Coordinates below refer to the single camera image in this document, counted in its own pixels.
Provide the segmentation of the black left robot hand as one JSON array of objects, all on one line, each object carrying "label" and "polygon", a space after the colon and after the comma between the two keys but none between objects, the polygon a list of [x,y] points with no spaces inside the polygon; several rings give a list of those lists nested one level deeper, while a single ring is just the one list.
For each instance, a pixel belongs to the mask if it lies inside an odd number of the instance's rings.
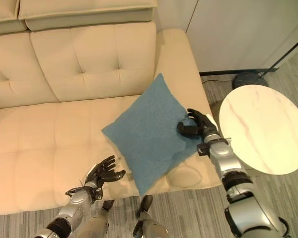
[{"label": "black left robot hand", "polygon": [[87,174],[85,186],[102,188],[106,182],[115,182],[124,177],[125,170],[115,171],[115,156],[109,156],[102,162],[96,164]]}]

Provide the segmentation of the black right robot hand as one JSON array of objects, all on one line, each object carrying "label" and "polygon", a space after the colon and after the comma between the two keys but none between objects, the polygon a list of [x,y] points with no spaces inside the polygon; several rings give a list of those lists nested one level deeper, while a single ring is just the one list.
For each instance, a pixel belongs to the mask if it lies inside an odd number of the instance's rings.
[{"label": "black right robot hand", "polygon": [[182,121],[177,124],[177,132],[182,136],[193,138],[201,136],[205,139],[210,135],[219,135],[217,127],[209,120],[209,118],[201,112],[188,108],[188,118],[194,121],[194,125],[185,125]]}]

